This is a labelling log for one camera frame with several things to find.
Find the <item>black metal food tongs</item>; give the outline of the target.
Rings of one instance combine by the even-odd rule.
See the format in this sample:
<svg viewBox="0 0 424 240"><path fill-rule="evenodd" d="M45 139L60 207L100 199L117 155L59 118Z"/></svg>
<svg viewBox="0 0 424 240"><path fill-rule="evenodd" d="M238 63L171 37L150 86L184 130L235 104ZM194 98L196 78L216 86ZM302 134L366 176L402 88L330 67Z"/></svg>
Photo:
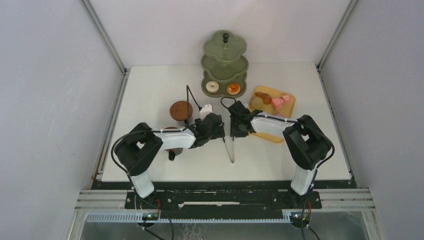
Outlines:
<svg viewBox="0 0 424 240"><path fill-rule="evenodd" d="M223 142L225 144L225 148L229 157L231 164L235 163L235 150L234 150L234 140L230 136L226 136L223 138Z"/></svg>

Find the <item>beige round cookie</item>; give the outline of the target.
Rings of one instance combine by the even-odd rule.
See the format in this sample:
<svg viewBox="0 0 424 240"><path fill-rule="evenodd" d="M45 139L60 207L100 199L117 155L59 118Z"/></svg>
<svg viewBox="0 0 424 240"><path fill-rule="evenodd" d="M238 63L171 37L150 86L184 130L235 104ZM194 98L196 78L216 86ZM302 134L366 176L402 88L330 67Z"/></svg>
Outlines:
<svg viewBox="0 0 424 240"><path fill-rule="evenodd" d="M260 109L260 108L262 108L262 106L264 105L264 102L263 102L263 99L262 99L261 97L254 96L254 97L251 99L251 101L250 101L249 105L250 105L252 108Z"/></svg>

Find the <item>orange glazed donut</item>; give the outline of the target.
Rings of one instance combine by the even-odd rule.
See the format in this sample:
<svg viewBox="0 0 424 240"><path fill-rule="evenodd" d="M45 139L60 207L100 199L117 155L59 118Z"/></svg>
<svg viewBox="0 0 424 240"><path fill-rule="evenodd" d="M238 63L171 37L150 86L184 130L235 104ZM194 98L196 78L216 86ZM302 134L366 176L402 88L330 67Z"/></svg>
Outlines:
<svg viewBox="0 0 424 240"><path fill-rule="evenodd" d="M241 91L241 86L238 83L230 83L226 88L228 94L230 95L237 95Z"/></svg>

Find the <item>brown croissant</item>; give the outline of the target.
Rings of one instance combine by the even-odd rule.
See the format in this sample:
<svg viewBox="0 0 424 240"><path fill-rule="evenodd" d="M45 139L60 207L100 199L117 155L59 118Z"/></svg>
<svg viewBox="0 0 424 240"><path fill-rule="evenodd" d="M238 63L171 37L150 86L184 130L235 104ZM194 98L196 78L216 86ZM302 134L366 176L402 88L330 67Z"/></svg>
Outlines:
<svg viewBox="0 0 424 240"><path fill-rule="evenodd" d="M265 92L255 92L256 97L261 98L264 105L270 105L272 101L271 95Z"/></svg>

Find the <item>white glazed donut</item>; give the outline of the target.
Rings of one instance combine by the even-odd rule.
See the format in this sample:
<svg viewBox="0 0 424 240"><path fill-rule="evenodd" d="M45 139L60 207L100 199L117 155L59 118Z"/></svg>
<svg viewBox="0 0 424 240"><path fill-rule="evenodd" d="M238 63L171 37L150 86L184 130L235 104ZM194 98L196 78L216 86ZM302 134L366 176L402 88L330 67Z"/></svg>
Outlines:
<svg viewBox="0 0 424 240"><path fill-rule="evenodd" d="M214 94L219 90L220 85L216 81L211 80L205 84L205 88L208 93Z"/></svg>

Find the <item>pink swirl cake slice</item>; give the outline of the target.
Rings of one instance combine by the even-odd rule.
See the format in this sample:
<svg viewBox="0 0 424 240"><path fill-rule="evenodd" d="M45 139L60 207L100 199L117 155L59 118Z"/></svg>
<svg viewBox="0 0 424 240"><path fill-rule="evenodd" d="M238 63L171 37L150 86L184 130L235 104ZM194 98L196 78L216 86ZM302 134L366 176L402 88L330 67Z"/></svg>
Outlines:
<svg viewBox="0 0 424 240"><path fill-rule="evenodd" d="M275 111L278 111L284 105L284 100L280 97L274 97L271 99L270 104Z"/></svg>

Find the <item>yellow serving tray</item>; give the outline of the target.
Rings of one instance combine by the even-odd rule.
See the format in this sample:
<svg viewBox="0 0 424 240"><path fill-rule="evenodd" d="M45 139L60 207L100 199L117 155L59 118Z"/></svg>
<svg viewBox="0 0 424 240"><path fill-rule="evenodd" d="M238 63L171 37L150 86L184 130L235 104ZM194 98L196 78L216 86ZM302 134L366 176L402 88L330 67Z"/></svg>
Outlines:
<svg viewBox="0 0 424 240"><path fill-rule="evenodd" d="M282 106L282 108L279 109L278 111L275 111L273 109L273 107L271 106L271 104L269 104L269 105L263 104L262 108L259 108L259 109L253 108L253 107L250 106L250 102L251 102L250 101L249 104L248 104L249 105L248 109L249 109L250 112L253 112L254 110L262 110L262 112L264 114L266 113L268 115L274 115L275 116L276 113L280 113L280 114L284 115L286 118L292 117L292 112L293 112L295 102L296 102L296 98L293 94L285 92L285 91L281 91L281 90L278 90L278 89L274 89L274 88L270 88L270 87L267 87L267 86L260 85L260 86L257 86L253 90L253 94L251 96L251 99L253 97L255 97L255 92L267 93L267 94L271 95L272 98L280 98L281 95L283 95L283 94L290 94L292 99L291 99L290 104L284 104Z"/></svg>

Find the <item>pink strawberry cake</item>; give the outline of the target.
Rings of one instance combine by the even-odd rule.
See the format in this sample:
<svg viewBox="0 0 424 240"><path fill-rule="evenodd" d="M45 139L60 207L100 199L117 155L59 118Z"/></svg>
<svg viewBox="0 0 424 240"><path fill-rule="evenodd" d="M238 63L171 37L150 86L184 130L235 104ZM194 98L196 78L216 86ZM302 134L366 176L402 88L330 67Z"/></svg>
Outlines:
<svg viewBox="0 0 424 240"><path fill-rule="evenodd" d="M292 96L288 93L281 95L280 98L284 105L288 105L292 102Z"/></svg>

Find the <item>green three-tier dessert stand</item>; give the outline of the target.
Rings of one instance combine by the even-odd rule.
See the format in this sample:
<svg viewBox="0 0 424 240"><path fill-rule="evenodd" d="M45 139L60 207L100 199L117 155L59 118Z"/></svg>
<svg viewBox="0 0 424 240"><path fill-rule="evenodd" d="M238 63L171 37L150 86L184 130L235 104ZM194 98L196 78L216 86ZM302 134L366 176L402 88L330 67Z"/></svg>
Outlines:
<svg viewBox="0 0 424 240"><path fill-rule="evenodd" d="M205 41L200 65L203 69L201 90L206 96L239 98L244 95L249 68L249 61L244 56L247 48L246 40L229 30L216 31ZM206 83L209 81L219 84L219 90L216 93L207 92ZM228 94L227 86L231 83L241 86L239 94Z"/></svg>

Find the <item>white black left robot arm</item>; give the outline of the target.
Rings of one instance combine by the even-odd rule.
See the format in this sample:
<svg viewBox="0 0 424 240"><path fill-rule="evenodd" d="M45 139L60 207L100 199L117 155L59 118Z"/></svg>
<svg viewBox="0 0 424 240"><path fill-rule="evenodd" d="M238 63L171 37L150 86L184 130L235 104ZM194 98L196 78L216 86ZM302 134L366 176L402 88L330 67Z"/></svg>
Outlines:
<svg viewBox="0 0 424 240"><path fill-rule="evenodd" d="M141 122L113 143L110 156L132 184L138 204L149 209L155 205L157 196L148 168L158 152L195 149L224 137L222 116L213 112L204 119L196 119L193 124L177 129L154 130Z"/></svg>

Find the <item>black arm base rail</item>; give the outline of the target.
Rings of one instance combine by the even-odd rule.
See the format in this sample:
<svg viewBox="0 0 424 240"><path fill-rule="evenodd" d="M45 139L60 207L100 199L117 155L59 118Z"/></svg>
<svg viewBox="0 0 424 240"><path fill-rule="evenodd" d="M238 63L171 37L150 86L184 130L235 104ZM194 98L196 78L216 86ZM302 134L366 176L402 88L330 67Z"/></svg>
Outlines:
<svg viewBox="0 0 424 240"><path fill-rule="evenodd" d="M157 211L172 220L269 220L281 219L283 211L322 209L320 194L295 196L283 181L155 182L154 191L139 197L130 185L96 182L83 190L75 208L88 211Z"/></svg>

